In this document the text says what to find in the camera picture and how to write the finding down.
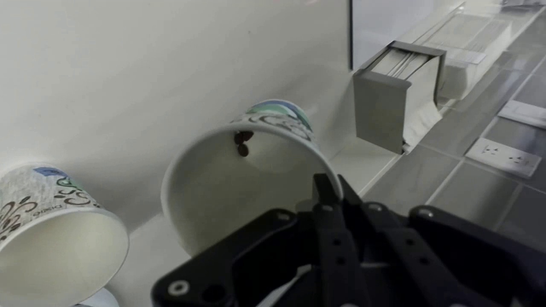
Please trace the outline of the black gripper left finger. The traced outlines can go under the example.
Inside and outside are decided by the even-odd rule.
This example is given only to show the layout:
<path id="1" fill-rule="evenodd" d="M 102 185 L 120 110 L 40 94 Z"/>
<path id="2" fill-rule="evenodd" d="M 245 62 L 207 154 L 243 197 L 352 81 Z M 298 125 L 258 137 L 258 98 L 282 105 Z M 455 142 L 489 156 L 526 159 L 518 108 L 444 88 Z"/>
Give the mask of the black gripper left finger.
<path id="1" fill-rule="evenodd" d="M 313 222 L 318 239 L 320 294 L 325 307 L 364 307 L 363 275 L 344 209 L 327 175 L 315 176 Z"/>

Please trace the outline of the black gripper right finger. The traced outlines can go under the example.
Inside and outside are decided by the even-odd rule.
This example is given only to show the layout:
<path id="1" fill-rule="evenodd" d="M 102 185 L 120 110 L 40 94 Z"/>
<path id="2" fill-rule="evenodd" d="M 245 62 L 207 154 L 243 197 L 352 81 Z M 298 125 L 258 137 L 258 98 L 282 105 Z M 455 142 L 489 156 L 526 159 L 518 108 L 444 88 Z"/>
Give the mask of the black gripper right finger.
<path id="1" fill-rule="evenodd" d="M 480 307 L 468 289 L 424 236 L 378 202 L 363 202 L 349 181 L 344 187 L 344 217 L 357 245 L 364 277 L 373 280 L 375 307 Z"/>

